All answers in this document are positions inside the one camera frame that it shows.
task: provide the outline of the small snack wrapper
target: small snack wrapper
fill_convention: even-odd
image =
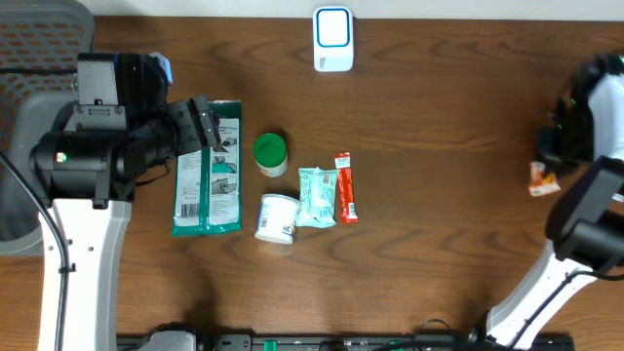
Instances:
[[[561,190],[555,173],[546,175],[546,165],[541,162],[530,163],[530,184],[528,192],[531,196],[543,196]]]
[[[327,228],[335,225],[335,186],[338,171],[323,171],[320,168],[299,169],[301,195],[296,226]]]
[[[358,214],[355,212],[355,197],[353,195],[353,176],[351,174],[351,154],[343,152],[335,155],[335,167],[340,170],[338,176],[338,190],[340,205],[342,206],[342,222],[357,223]]]

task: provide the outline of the white container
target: white container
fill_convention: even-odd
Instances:
[[[299,201],[292,197],[277,194],[262,195],[255,237],[269,243],[292,244],[294,221],[299,206]]]
[[[282,164],[280,166],[278,166],[278,167],[268,168],[268,167],[263,167],[257,161],[255,163],[260,168],[260,172],[263,175],[268,176],[268,177],[281,176],[289,168],[289,158],[288,158],[288,156],[287,156],[287,158],[284,159],[284,162],[282,162]]]
[[[344,6],[318,8],[312,17],[314,68],[344,72],[353,67],[353,15]]]

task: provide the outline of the green wet wipes package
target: green wet wipes package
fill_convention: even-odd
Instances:
[[[177,158],[173,236],[242,229],[240,101],[214,101],[221,144]]]
[[[296,216],[296,226],[327,228],[335,225],[333,208],[338,170],[323,171],[320,168],[299,169],[301,182],[301,207]]]

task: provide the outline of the wooden table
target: wooden table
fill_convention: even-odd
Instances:
[[[571,69],[621,46],[624,24],[357,20],[347,73],[312,63],[309,19],[99,18],[102,52],[168,57],[170,101],[243,102],[243,224],[172,238],[173,175],[137,191],[119,280],[119,332],[169,321],[210,330],[412,332],[428,318],[469,331],[527,273],[558,195],[528,195],[528,162]],[[285,175],[252,145],[279,131]],[[298,193],[297,169],[351,151],[361,222],[254,238],[260,196]],[[563,181],[569,187],[571,179]],[[0,343],[37,345],[41,258],[0,258]],[[578,350],[624,347],[624,286],[598,282],[546,331]]]

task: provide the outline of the black cable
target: black cable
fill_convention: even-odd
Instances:
[[[590,276],[590,277],[594,277],[594,278],[597,278],[597,279],[600,279],[600,280],[610,281],[610,282],[619,282],[619,281],[624,280],[624,274],[620,274],[620,275],[616,275],[616,276],[608,276],[608,275],[601,274],[601,273],[584,272],[584,271],[576,271],[576,272],[572,272],[572,273],[568,274],[565,277],[565,279],[562,281],[562,283],[553,291],[553,293],[551,293],[544,300],[544,302],[542,302],[542,304],[539,305],[539,307],[535,310],[535,312],[533,312],[533,314],[525,321],[525,324],[520,329],[518,334],[516,334],[516,337],[514,337],[514,340],[512,341],[512,343],[510,343],[509,347],[507,347],[508,350],[513,350],[514,347],[516,347],[516,344],[518,344],[518,341],[520,341],[520,339],[523,337],[523,335],[527,331],[528,327],[530,327],[530,325],[535,321],[537,316],[539,316],[544,311],[544,309],[555,299],[555,297],[557,297],[557,295],[568,284],[570,284],[572,282],[572,280],[574,278],[576,278],[578,276],[581,276],[581,275],[586,275],[586,276]]]
[[[154,182],[154,181],[156,181],[156,180],[158,180],[158,179],[160,179],[160,178],[162,178],[162,177],[164,177],[164,176],[167,176],[167,175],[169,174],[169,172],[170,172],[172,169],[171,169],[171,167],[169,166],[169,162],[165,162],[165,164],[164,164],[163,166],[165,167],[165,170],[166,170],[166,171],[165,171],[165,173],[164,173],[163,175],[158,175],[158,176],[153,177],[153,178],[151,178],[151,179],[149,179],[149,180],[137,181],[137,182],[136,182],[136,186],[143,186],[143,185],[147,185],[147,184],[152,183],[152,182]]]
[[[0,162],[4,165],[4,167],[11,173],[11,175],[18,181],[19,185],[26,191],[28,197],[32,200],[32,202],[41,213],[41,216],[44,217],[46,223],[50,226],[52,230],[52,234],[55,236],[55,240],[58,245],[58,254],[60,255],[60,269],[58,273],[60,274],[60,293],[58,294],[58,313],[57,313],[57,332],[55,339],[55,350],[61,351],[62,348],[62,336],[63,329],[65,324],[65,308],[67,301],[67,275],[69,274],[69,261],[68,261],[68,252],[67,245],[65,241],[62,239],[60,235],[59,228],[52,220],[52,217],[46,210],[45,206],[41,202],[41,199],[37,196],[34,190],[28,185],[26,180],[21,176],[20,171],[16,169],[16,167],[9,161],[7,156],[0,151]]]
[[[433,323],[440,323],[445,325],[445,327],[447,327],[448,330],[452,331],[452,328],[447,324],[447,322],[439,319],[439,318],[432,318],[432,319],[428,319],[426,321],[424,321],[420,327],[416,330],[416,333],[413,335],[414,340],[416,340],[416,337],[420,334],[420,332],[422,332],[422,330],[424,330],[427,326],[433,324]]]
[[[17,68],[17,67],[0,68],[0,74],[50,74],[50,75],[59,75],[59,74],[73,74],[73,73],[78,73],[78,70],[76,68],[65,68],[65,69]]]
[[[409,349],[409,348],[447,348],[450,350],[474,350],[474,351],[507,351],[505,346],[490,343],[490,342],[467,342],[467,341],[408,341],[402,342],[398,344],[390,344],[378,347],[372,351],[394,351],[399,349]]]

